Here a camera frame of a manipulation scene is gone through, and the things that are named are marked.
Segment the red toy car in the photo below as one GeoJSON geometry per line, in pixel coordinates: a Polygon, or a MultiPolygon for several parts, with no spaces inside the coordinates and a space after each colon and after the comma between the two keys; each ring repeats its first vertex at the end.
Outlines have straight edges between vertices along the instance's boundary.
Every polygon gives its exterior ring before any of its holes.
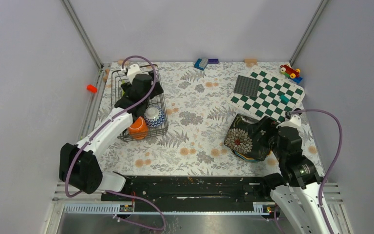
{"type": "Polygon", "coordinates": [[[290,66],[285,64],[280,66],[280,72],[282,74],[286,73],[290,78],[294,79],[296,77],[299,77],[300,69],[293,70],[290,66]]]}

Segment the cable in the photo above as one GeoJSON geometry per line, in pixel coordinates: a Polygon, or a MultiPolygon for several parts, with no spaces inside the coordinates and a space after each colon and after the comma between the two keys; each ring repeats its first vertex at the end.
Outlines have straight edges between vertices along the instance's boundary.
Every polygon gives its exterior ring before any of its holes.
{"type": "Polygon", "coordinates": [[[275,223],[276,223],[276,226],[278,227],[278,229],[281,231],[281,233],[285,234],[284,231],[283,231],[283,229],[279,225],[279,222],[277,222],[277,214],[276,214],[277,209],[278,209],[278,207],[275,206],[275,211],[273,212],[273,217],[275,218],[275,223]]]}
{"type": "Polygon", "coordinates": [[[323,189],[325,187],[325,183],[329,178],[330,171],[333,169],[333,167],[336,163],[336,160],[339,157],[340,149],[342,148],[342,138],[343,138],[343,136],[342,136],[342,125],[340,124],[339,119],[336,116],[334,116],[332,113],[329,113],[327,111],[320,110],[320,109],[304,109],[304,110],[293,111],[293,112],[290,112],[289,114],[292,115],[292,114],[299,114],[299,113],[303,113],[303,112],[320,112],[320,113],[327,114],[336,121],[337,127],[339,128],[339,144],[337,145],[336,155],[333,158],[332,163],[330,164],[327,172],[325,173],[325,176],[323,177],[323,181],[322,181],[322,183],[320,184],[320,187],[319,187],[319,195],[318,195],[319,206],[320,206],[320,209],[322,211],[323,218],[325,219],[326,226],[328,227],[330,233],[334,234],[334,232],[332,230],[332,226],[330,225],[330,222],[329,222],[329,218],[326,215],[325,208],[323,207],[322,193],[323,193],[323,189]]]}
{"type": "Polygon", "coordinates": [[[155,228],[155,227],[150,227],[150,226],[147,226],[147,225],[144,225],[144,224],[141,224],[141,223],[136,223],[136,222],[132,222],[132,221],[129,221],[129,220],[126,220],[126,219],[120,219],[118,218],[118,221],[122,220],[124,222],[127,222],[127,223],[130,223],[130,224],[134,224],[134,225],[137,225],[137,226],[140,226],[140,227],[143,227],[143,228],[147,228],[147,229],[150,229],[150,230],[155,230],[155,231],[162,231],[166,228],[166,220],[164,218],[164,214],[161,212],[161,210],[156,206],[154,205],[154,203],[148,201],[147,199],[145,198],[142,198],[142,197],[139,197],[139,196],[131,196],[131,195],[127,195],[127,194],[122,194],[122,193],[118,193],[118,192],[114,192],[114,191],[106,191],[110,194],[114,194],[114,195],[118,195],[118,196],[124,196],[124,197],[128,197],[128,198],[134,198],[134,199],[138,199],[138,200],[141,200],[141,201],[144,201],[146,203],[148,203],[149,205],[151,205],[152,207],[154,207],[154,209],[156,211],[158,211],[158,213],[160,213],[160,216],[163,220],[163,226],[161,228],[155,228]]]}
{"type": "MultiPolygon", "coordinates": [[[[71,178],[71,173],[72,173],[72,169],[76,163],[76,161],[78,160],[78,157],[79,155],[82,153],[82,151],[85,149],[85,147],[87,147],[88,144],[90,144],[90,142],[94,139],[94,137],[96,137],[106,126],[108,126],[109,123],[111,123],[111,121],[114,121],[117,117],[119,117],[120,115],[122,115],[123,113],[127,112],[128,110],[138,106],[140,103],[142,103],[143,101],[145,101],[145,99],[147,99],[150,94],[152,93],[154,87],[155,87],[155,83],[157,82],[157,76],[158,76],[158,73],[156,72],[153,64],[148,60],[146,59],[145,57],[142,57],[142,56],[138,56],[138,55],[133,55],[133,56],[130,56],[128,58],[126,58],[124,61],[123,61],[123,65],[122,65],[122,69],[124,69],[124,64],[127,60],[131,59],[131,58],[139,58],[139,59],[143,59],[145,60],[152,68],[152,71],[154,73],[154,77],[153,77],[153,82],[152,82],[152,85],[151,85],[151,88],[150,90],[148,91],[148,93],[142,98],[140,99],[138,102],[136,102],[135,104],[129,106],[128,108],[120,111],[119,113],[115,114],[112,119],[109,119],[107,121],[105,121],[89,138],[89,142],[86,141],[84,143],[84,145],[78,150],[78,152],[75,154],[71,164],[70,164],[70,167],[68,169],[68,173],[67,173],[67,176],[65,178],[65,195],[67,197],[74,197],[78,194],[80,194],[82,192],[82,190],[76,192],[75,194],[70,194],[69,193],[69,190],[68,190],[68,185],[69,185],[69,181],[70,181],[70,178],[71,178]]],[[[165,222],[165,219],[164,219],[164,216],[163,214],[161,213],[161,211],[158,209],[157,206],[155,206],[153,203],[151,203],[150,201],[142,198],[142,197],[135,197],[135,196],[131,196],[131,195],[125,195],[125,194],[121,194],[121,193],[117,193],[117,192],[114,192],[114,191],[108,191],[109,193],[111,194],[115,194],[115,195],[119,195],[119,196],[125,196],[125,197],[130,197],[130,198],[135,198],[135,199],[139,199],[139,200],[142,200],[142,201],[145,201],[147,202],[148,204],[150,204],[152,207],[154,207],[160,214],[161,214],[161,217],[163,219],[163,227],[162,229],[158,229],[158,228],[155,228],[155,227],[149,227],[149,226],[145,226],[143,224],[138,224],[138,223],[135,223],[135,222],[131,222],[131,221],[128,221],[128,220],[124,220],[128,223],[131,223],[131,224],[134,224],[134,225],[138,225],[138,226],[141,226],[141,227],[145,227],[145,228],[148,228],[148,229],[151,229],[151,230],[158,230],[158,231],[161,231],[163,230],[165,227],[166,227],[166,222],[165,222]]]]}
{"type": "Polygon", "coordinates": [[[255,160],[255,159],[248,159],[246,156],[244,156],[244,155],[242,155],[242,154],[240,154],[240,153],[238,153],[236,151],[234,151],[234,154],[236,156],[238,156],[239,158],[243,159],[246,162],[259,162],[259,161],[255,160]]]}

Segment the tabletop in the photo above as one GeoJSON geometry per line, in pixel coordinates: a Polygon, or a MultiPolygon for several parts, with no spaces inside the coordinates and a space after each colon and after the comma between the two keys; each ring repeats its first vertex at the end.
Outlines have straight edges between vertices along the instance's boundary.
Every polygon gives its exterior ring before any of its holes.
{"type": "MultiPolygon", "coordinates": [[[[259,62],[258,66],[279,77],[282,76],[279,66],[285,63],[259,62]]],[[[128,143],[116,139],[98,157],[103,171],[144,176],[266,176],[280,172],[273,153],[261,162],[245,162],[223,144],[236,114],[248,115],[228,104],[227,99],[233,92],[237,76],[250,71],[252,64],[221,62],[209,64],[204,71],[195,69],[193,62],[155,64],[164,89],[168,132],[128,143]]],[[[117,69],[118,64],[113,63],[111,71],[117,69]]],[[[111,111],[111,90],[109,78],[95,126],[111,111]]],[[[303,154],[315,164],[319,175],[324,175],[306,115],[301,115],[301,119],[299,135],[303,141],[303,154]]]]}

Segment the blue toy block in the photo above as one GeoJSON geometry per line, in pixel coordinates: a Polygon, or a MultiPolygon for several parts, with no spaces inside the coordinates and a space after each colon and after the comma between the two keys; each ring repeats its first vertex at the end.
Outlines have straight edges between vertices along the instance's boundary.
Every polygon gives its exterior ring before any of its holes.
{"type": "Polygon", "coordinates": [[[208,64],[218,64],[218,63],[219,63],[219,60],[217,58],[208,59],[208,64]]]}
{"type": "Polygon", "coordinates": [[[201,58],[197,60],[197,62],[194,64],[194,68],[197,68],[199,70],[204,71],[204,67],[200,67],[201,58]]]}
{"type": "Polygon", "coordinates": [[[294,82],[296,82],[296,84],[299,84],[302,80],[303,80],[303,78],[302,77],[296,77],[296,78],[294,78],[294,79],[292,79],[294,82]]]}
{"type": "Polygon", "coordinates": [[[280,96],[280,99],[284,102],[284,104],[287,104],[290,101],[285,95],[280,96]]]}

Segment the gray wall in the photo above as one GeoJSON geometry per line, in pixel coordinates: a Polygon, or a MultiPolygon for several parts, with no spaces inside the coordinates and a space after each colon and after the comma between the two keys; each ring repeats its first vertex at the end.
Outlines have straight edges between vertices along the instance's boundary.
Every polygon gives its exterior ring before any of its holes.
{"type": "Polygon", "coordinates": [[[101,60],[286,61],[320,0],[71,0],[101,60]]]}
{"type": "Polygon", "coordinates": [[[0,234],[39,232],[96,73],[59,0],[0,0],[0,234]]]}
{"type": "MultiPolygon", "coordinates": [[[[374,1],[331,1],[294,67],[305,78],[305,108],[328,110],[342,122],[332,180],[341,187],[355,234],[374,233],[374,1]]],[[[337,127],[327,116],[308,117],[329,165],[337,127]]]]}

